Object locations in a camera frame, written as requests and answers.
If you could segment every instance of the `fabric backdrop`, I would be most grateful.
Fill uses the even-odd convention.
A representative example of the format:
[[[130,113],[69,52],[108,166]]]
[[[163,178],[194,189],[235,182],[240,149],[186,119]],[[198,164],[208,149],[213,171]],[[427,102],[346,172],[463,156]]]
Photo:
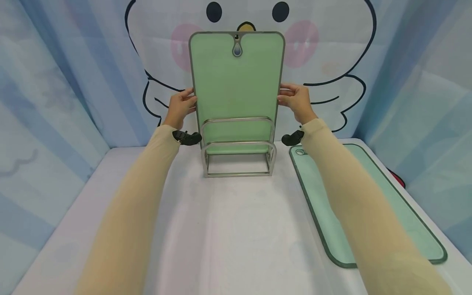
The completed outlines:
[[[283,80],[355,133],[472,261],[468,0],[4,0],[0,295],[10,294],[100,159],[142,146],[191,86],[198,30],[276,30]],[[298,128],[278,112],[276,139]],[[184,130],[196,130],[188,117]]]
[[[356,134],[470,262],[471,32],[468,0],[412,7]]]
[[[21,4],[0,1],[0,294],[108,150]]]
[[[175,90],[192,86],[187,40],[200,30],[281,31],[284,81],[310,85],[338,137],[351,137],[407,0],[22,1],[59,48],[110,147],[145,145]],[[194,114],[184,130],[196,131]],[[276,139],[299,124],[278,114]]]

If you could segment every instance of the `green cutting board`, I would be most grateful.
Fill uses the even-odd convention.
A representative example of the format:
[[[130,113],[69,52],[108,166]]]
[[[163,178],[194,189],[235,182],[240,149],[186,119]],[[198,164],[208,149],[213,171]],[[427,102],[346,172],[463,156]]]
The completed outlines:
[[[433,264],[446,261],[447,252],[443,245],[405,201],[402,194],[380,170],[365,149],[353,143],[347,143],[344,146],[359,160],[379,185],[396,216],[420,252]],[[326,254],[340,267],[357,268],[341,224],[329,205],[323,181],[315,162],[304,152],[301,146],[292,147],[290,157]]]
[[[241,48],[235,56],[234,46]],[[198,32],[189,49],[199,131],[207,144],[270,141],[267,121],[202,124],[208,119],[277,116],[285,40],[278,32]],[[208,154],[265,153],[266,145],[215,146]]]

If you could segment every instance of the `beige arm sleeve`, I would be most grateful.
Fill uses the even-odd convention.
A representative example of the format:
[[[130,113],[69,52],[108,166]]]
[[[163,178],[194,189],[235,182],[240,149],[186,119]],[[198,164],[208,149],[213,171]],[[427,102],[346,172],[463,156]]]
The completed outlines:
[[[320,171],[331,208],[372,295],[451,294],[421,256],[382,191],[321,119],[302,126],[303,148]]]
[[[156,129],[115,193],[79,279],[76,295],[143,292],[160,197],[180,143]]]

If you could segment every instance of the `yellow beak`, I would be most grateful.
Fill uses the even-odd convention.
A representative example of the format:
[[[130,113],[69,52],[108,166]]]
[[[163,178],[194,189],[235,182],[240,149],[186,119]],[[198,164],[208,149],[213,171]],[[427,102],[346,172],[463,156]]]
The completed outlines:
[[[255,31],[256,28],[254,27],[254,25],[250,22],[243,22],[242,24],[239,25],[239,27],[237,28],[237,30],[239,32],[252,32],[252,31]]]

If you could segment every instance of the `white table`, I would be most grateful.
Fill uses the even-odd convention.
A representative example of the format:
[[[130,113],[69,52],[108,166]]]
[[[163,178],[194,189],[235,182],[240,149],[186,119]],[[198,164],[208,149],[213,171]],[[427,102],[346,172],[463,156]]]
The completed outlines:
[[[343,142],[370,151],[359,140]],[[326,256],[288,147],[278,142],[277,148],[272,177],[205,179],[199,146],[181,147],[160,204],[145,294],[366,294],[358,270]],[[142,150],[107,153],[13,295],[73,293],[105,209]],[[470,263],[405,198],[447,250],[447,262],[437,266],[441,275],[455,294],[470,294]]]

